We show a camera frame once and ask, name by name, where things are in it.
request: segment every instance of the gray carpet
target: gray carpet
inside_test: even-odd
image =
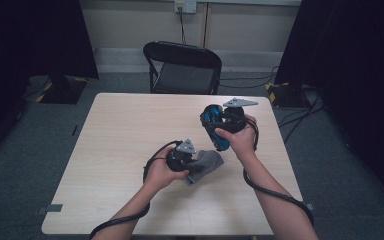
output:
[[[267,75],[270,73],[223,73],[222,78]],[[44,235],[41,225],[45,216],[37,214],[37,210],[52,201],[96,94],[149,92],[147,73],[104,73],[100,78],[86,85],[77,105],[35,103],[38,93],[27,98],[29,103],[23,117],[0,143],[0,239],[87,239],[86,236]],[[27,92],[45,81],[46,77],[32,78]],[[262,86],[226,87],[252,87],[265,81],[223,80],[219,94],[267,96]],[[308,93],[310,101],[314,101],[315,96],[315,92]],[[319,106],[322,106],[320,100],[315,109]],[[273,111],[279,122],[303,115],[294,109]],[[281,128],[284,138],[293,125]],[[302,195],[315,206],[315,228],[321,239],[384,239],[384,188],[347,148],[340,126],[326,110],[305,118],[291,134],[286,148]],[[274,238],[258,236],[258,239]]]

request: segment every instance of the person's right hand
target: person's right hand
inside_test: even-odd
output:
[[[253,116],[245,114],[245,117],[257,124],[256,119]],[[247,157],[255,156],[254,150],[254,129],[247,124],[240,132],[232,134],[224,129],[216,128],[215,132],[222,138],[225,138],[230,142],[230,146],[236,153],[236,157],[239,160],[243,160]]]

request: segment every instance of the hand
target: hand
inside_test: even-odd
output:
[[[245,114],[245,117],[257,124],[257,121],[254,117],[247,114]],[[255,156],[255,131],[249,124],[247,124],[245,128],[242,129],[240,132],[237,132],[235,134],[232,134],[221,128],[216,128],[215,132],[217,135],[222,138],[225,138],[227,141],[230,142],[230,145],[239,160],[243,160],[248,156]]]
[[[157,159],[151,164],[144,185],[159,191],[170,185],[174,180],[184,179],[188,175],[189,171],[187,170],[174,172],[167,166],[165,159],[172,149],[165,148],[156,156]]]

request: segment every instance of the forearm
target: forearm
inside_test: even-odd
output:
[[[151,199],[157,194],[157,191],[149,188],[146,185],[143,185],[139,191],[129,200],[129,202],[124,205],[111,219],[122,218],[126,216],[131,216],[143,211],[151,201]],[[99,231],[94,240],[124,240],[130,239],[133,230],[136,227],[138,220],[133,220],[129,222],[125,222],[122,224],[114,225],[111,227],[107,227],[101,231]]]
[[[255,155],[240,158],[252,182],[288,196],[291,194],[268,172]],[[318,239],[306,213],[296,205],[255,191],[277,239]]]

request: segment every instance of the gray object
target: gray object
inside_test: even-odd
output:
[[[48,212],[61,212],[62,210],[62,204],[50,204],[46,207],[40,207],[37,210],[37,214],[39,215],[46,215]]]
[[[223,103],[224,107],[245,107],[245,106],[252,106],[252,105],[258,105],[258,102],[239,99],[239,98],[233,98],[232,100],[226,103]]]
[[[182,142],[179,146],[176,147],[177,151],[195,154],[196,150],[192,144],[192,141],[188,138],[184,142]]]
[[[198,153],[196,161],[188,164],[189,174],[185,182],[190,186],[198,182],[199,179],[211,173],[224,163],[220,154],[215,150],[203,151]]]

